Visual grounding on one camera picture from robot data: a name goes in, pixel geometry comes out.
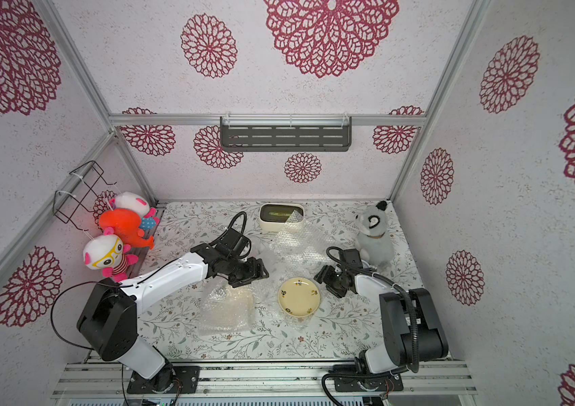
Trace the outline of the cream dinner plate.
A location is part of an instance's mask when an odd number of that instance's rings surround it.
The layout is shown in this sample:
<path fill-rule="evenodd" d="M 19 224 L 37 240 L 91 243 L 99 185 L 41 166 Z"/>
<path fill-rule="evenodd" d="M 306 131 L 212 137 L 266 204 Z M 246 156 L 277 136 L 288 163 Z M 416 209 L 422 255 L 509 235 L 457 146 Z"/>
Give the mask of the cream dinner plate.
<path fill-rule="evenodd" d="M 312 316 L 319 309 L 321 293 L 314 281 L 305 277 L 294 277 L 280 286 L 277 300 L 283 313 L 303 319 Z"/>

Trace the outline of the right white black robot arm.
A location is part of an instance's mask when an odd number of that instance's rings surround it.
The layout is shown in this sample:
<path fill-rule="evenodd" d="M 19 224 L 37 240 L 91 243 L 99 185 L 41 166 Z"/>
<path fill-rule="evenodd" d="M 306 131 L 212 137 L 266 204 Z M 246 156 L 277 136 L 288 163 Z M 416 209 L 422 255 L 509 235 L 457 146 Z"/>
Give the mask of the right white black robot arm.
<path fill-rule="evenodd" d="M 382 342 L 356 357 L 360 375 L 419 371 L 419 365 L 448 356 L 449 344 L 426 289 L 406 290 L 372 269 L 324 266 L 314 280 L 342 299 L 348 293 L 378 304 Z"/>

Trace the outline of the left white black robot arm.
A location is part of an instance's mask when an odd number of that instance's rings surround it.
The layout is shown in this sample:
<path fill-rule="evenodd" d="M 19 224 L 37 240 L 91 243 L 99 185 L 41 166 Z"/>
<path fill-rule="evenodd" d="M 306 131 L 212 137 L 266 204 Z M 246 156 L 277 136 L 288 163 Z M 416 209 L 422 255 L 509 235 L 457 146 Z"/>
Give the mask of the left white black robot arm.
<path fill-rule="evenodd" d="M 263 261 L 226 255 L 208 244 L 140 277 L 94 286 L 79 316 L 77 329 L 101 360 L 117 361 L 148 382 L 173 380 L 172 363 L 138 335 L 138 317 L 165 297 L 192 284 L 221 275 L 239 288 L 266 279 Z"/>

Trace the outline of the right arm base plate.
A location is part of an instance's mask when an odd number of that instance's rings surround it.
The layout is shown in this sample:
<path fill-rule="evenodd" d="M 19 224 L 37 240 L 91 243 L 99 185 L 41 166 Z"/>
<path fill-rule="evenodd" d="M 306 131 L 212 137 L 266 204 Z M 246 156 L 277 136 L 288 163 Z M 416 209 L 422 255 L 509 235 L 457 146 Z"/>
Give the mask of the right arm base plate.
<path fill-rule="evenodd" d="M 331 370 L 337 392 L 401 392 L 404 389 L 400 373 L 363 374 L 355 365 L 334 365 Z"/>

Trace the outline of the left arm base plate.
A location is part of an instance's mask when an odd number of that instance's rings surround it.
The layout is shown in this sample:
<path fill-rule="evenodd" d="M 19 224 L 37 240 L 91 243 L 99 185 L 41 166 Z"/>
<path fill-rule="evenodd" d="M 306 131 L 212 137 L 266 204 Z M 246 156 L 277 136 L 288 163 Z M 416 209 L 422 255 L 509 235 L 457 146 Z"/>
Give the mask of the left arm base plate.
<path fill-rule="evenodd" d="M 133 372 L 126 394 L 193 394 L 197 390 L 201 368 L 196 365 L 166 365 L 156 376 L 145 379 Z"/>

